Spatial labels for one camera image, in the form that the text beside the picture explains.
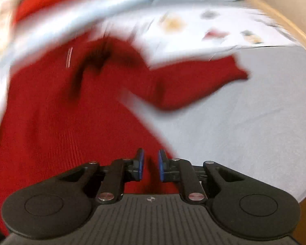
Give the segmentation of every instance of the ribbed black surface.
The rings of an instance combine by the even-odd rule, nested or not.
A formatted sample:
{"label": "ribbed black surface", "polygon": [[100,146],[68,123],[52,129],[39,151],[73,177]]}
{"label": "ribbed black surface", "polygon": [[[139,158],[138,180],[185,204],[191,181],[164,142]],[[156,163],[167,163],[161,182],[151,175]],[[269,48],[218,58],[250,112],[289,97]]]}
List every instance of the ribbed black surface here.
{"label": "ribbed black surface", "polygon": [[278,241],[248,241],[221,229],[200,205],[174,195],[124,195],[101,205],[77,231],[52,240],[31,241],[12,234],[2,245],[293,245]]}

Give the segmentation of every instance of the gray bedsheet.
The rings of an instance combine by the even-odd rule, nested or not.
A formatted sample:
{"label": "gray bedsheet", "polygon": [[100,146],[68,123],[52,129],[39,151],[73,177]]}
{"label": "gray bedsheet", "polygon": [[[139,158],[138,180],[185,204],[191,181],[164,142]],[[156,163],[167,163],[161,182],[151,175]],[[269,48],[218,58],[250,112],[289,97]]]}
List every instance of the gray bedsheet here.
{"label": "gray bedsheet", "polygon": [[170,151],[193,165],[213,160],[306,197],[306,50],[272,47],[238,50],[248,81],[175,112],[134,97],[131,110]]}

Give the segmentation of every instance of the wooden edge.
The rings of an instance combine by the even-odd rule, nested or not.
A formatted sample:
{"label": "wooden edge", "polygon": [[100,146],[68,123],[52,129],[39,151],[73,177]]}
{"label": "wooden edge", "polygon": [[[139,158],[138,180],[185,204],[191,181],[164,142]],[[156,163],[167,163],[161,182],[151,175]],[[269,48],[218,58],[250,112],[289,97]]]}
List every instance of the wooden edge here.
{"label": "wooden edge", "polygon": [[246,0],[251,3],[251,5],[264,11],[268,16],[273,18],[278,24],[282,25],[286,30],[288,30],[299,42],[306,48],[306,34],[292,21],[287,19],[279,11],[275,10],[267,3],[262,0]]}

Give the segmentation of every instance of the white fabric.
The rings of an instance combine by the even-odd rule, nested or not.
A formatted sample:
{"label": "white fabric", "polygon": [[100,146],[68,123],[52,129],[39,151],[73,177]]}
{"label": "white fabric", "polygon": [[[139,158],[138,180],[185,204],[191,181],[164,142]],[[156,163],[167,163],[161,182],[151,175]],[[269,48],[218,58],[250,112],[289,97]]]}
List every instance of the white fabric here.
{"label": "white fabric", "polygon": [[[230,48],[299,45],[286,30],[260,10],[208,4],[137,10],[107,18],[99,24],[99,29],[97,37],[108,33],[127,39],[135,33],[133,44],[145,54],[148,63],[177,60]],[[228,35],[204,39],[209,31]],[[245,39],[242,34],[245,31],[253,33],[261,43]]]}

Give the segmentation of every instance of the small logo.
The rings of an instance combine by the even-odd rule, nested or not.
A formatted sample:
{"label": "small logo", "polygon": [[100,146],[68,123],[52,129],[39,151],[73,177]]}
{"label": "small logo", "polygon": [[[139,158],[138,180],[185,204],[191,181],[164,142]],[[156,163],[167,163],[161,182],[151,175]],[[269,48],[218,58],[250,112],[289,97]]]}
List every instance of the small logo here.
{"label": "small logo", "polygon": [[156,198],[154,198],[153,196],[151,196],[151,197],[147,198],[146,200],[148,200],[149,202],[153,202],[153,201],[156,200]]}

